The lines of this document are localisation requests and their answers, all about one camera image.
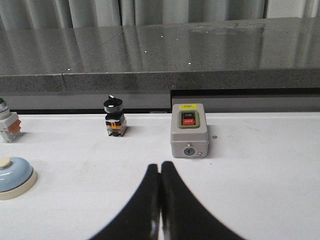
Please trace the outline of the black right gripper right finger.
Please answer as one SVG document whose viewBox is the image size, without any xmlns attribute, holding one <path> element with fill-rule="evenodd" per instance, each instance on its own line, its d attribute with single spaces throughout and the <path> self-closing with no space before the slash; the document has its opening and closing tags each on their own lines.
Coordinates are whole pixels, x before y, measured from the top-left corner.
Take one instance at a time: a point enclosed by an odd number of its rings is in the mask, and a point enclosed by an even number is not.
<svg viewBox="0 0 320 240">
<path fill-rule="evenodd" d="M 166 240 L 242 240 L 192 194 L 174 164 L 161 165 L 162 221 Z"/>
</svg>

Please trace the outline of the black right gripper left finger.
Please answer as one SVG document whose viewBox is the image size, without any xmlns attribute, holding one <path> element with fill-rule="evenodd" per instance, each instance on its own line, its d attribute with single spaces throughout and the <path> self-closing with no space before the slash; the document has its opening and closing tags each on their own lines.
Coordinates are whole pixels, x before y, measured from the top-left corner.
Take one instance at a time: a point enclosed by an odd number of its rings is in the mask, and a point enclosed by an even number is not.
<svg viewBox="0 0 320 240">
<path fill-rule="evenodd" d="M 131 199 L 93 240 L 157 240 L 160 225 L 160 174 L 150 164 Z"/>
</svg>

